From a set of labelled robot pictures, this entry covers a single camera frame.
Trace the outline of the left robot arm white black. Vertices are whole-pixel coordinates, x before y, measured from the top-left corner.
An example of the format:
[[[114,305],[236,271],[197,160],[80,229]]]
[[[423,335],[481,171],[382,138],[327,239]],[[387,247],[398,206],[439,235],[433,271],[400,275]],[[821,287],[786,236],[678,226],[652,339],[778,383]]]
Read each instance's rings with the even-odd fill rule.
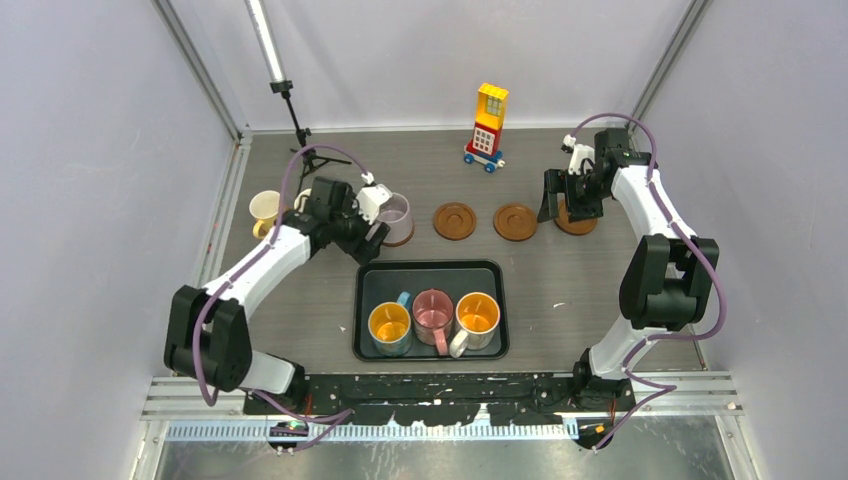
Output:
[[[267,236],[222,276],[172,298],[164,364],[205,389],[261,390],[280,412],[298,412],[307,398],[301,365],[254,350],[248,322],[261,302],[295,269],[330,244],[361,265],[380,253],[390,228],[379,221],[391,191],[365,177],[355,191],[318,177],[309,195],[282,212]]]

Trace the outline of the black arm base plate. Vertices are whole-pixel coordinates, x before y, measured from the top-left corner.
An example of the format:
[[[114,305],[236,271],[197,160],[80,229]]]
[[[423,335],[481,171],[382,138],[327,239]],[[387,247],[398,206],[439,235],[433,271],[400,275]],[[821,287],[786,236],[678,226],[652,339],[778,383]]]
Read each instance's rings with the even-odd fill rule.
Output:
[[[465,426],[486,413],[495,426],[552,425],[566,413],[621,417],[635,405],[631,388],[615,401],[584,395],[569,373],[313,374],[275,400],[299,414],[350,409],[360,426]]]

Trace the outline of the dark wooden coaster two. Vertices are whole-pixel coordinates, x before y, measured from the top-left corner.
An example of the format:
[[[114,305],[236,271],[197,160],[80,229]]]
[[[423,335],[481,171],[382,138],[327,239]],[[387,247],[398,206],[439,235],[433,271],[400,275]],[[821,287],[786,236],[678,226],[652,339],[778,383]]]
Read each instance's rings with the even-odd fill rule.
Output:
[[[597,218],[574,220],[567,209],[566,202],[560,200],[558,216],[554,219],[556,226],[563,232],[573,236],[583,236],[591,233],[598,224]]]

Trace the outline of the lilac textured mug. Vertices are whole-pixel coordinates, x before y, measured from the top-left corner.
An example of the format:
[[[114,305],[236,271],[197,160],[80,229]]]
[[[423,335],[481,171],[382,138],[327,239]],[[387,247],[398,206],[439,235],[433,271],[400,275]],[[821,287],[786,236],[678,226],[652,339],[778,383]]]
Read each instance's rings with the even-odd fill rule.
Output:
[[[391,198],[381,206],[378,221],[389,227],[389,233],[382,244],[397,247],[407,243],[414,235],[414,219],[407,198],[399,193],[393,193]]]

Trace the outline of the white cup black outside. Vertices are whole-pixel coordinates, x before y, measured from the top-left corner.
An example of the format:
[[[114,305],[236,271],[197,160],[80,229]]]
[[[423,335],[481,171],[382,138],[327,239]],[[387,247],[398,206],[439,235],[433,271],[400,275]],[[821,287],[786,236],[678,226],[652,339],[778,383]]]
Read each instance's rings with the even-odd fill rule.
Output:
[[[306,206],[306,201],[307,201],[307,200],[310,198],[310,196],[311,196],[311,192],[312,192],[312,189],[311,189],[311,188],[307,188],[307,189],[304,189],[303,191],[301,191],[301,192],[300,192],[300,193],[296,196],[295,200],[293,201],[292,209],[293,209],[293,210],[296,210],[296,211],[298,211],[298,212],[303,212],[303,211],[304,211],[304,208],[305,208],[305,206]]]

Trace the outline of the dark wooden coaster one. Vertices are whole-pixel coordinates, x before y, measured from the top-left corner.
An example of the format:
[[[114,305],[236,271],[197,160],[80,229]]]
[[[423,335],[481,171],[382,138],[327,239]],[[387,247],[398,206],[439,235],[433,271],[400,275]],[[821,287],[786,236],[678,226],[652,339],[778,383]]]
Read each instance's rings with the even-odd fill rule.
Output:
[[[382,241],[384,246],[401,246],[408,242],[414,235],[415,224],[411,217],[393,222],[385,222],[385,225],[389,227],[389,232]]]

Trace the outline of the dark wooden coaster three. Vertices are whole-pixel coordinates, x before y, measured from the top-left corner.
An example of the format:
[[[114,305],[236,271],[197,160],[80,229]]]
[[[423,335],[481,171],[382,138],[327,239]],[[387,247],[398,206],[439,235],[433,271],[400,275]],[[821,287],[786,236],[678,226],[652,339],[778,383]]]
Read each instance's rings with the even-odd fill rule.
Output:
[[[535,212],[528,206],[510,203],[496,211],[493,226],[501,238],[511,242],[522,242],[535,235],[538,223]]]

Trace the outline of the dark wooden coaster four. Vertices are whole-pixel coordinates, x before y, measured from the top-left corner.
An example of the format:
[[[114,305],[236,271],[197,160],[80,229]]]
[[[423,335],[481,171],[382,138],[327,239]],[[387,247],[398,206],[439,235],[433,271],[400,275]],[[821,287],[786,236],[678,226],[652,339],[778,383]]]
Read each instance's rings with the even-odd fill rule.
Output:
[[[477,225],[474,210],[461,202],[448,202],[439,206],[432,219],[436,233],[447,240],[459,241],[471,236]]]

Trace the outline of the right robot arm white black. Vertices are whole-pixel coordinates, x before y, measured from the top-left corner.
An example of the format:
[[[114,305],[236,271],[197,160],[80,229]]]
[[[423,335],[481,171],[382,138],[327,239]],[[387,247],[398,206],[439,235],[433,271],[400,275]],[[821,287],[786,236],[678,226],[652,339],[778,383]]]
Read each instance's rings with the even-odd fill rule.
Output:
[[[597,220],[604,200],[611,198],[623,207],[637,240],[619,287],[619,317],[574,365],[568,396],[591,411],[625,393],[628,367],[651,343],[679,337],[686,326],[701,321],[720,250],[679,217],[652,153],[632,149],[626,129],[604,129],[593,145],[568,134],[562,149],[569,163],[545,171],[538,222],[561,216]]]

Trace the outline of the cream cup yellow handle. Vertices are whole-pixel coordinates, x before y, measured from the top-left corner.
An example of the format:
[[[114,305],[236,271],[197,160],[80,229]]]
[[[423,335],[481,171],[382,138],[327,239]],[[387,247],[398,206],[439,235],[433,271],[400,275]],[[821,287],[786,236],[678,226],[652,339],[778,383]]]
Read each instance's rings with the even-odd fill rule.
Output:
[[[253,196],[249,202],[249,213],[254,219],[254,238],[261,240],[269,234],[279,214],[279,206],[278,191],[265,190]]]

